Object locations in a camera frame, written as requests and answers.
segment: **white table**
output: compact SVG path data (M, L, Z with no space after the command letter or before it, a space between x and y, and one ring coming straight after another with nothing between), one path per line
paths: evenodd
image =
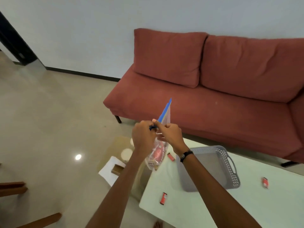
M206 146L184 139L190 148ZM174 155L171 146L168 152ZM241 186L228 192L263 227L304 227L304 176L229 153L233 159ZM269 181L269 189L261 186L261 177ZM165 205L159 202L168 194ZM159 169L152 173L139 207L161 220L180 227L216 225L198 192L183 191L176 161L167 156Z

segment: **black metal leg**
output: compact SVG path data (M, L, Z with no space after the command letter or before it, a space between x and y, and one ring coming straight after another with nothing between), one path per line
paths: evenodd
M293 161L289 161L289 162L284 162L281 164L282 167L290 167L290 166L294 166L294 165L298 165L298 162L293 162Z
M121 123L120 118L119 118L118 116L116 116L116 115L115 115L115 117L116 117L117 122L118 122L118 123Z

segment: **wristwatch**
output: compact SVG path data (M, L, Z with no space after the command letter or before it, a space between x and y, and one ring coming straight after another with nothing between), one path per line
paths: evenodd
M181 156L181 163L185 160L185 158L189 155L192 154L193 151L189 149L188 151L184 152L183 155Z

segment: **hand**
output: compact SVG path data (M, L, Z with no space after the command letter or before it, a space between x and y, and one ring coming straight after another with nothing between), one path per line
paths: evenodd
M132 139L134 143L134 152L132 156L142 162L153 149L156 138L156 129L149 130L149 126L153 125L151 121L141 121L136 123L132 130Z
M153 119L152 122L158 127L158 132L160 132L157 134L157 139L168 142L173 147L174 153L179 157L189 150L188 146L184 142L181 129L178 125L172 123L162 125L155 119Z

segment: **foot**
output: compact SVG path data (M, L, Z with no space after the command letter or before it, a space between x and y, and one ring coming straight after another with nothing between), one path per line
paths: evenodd
M157 221L154 223L153 228L163 228L163 222Z

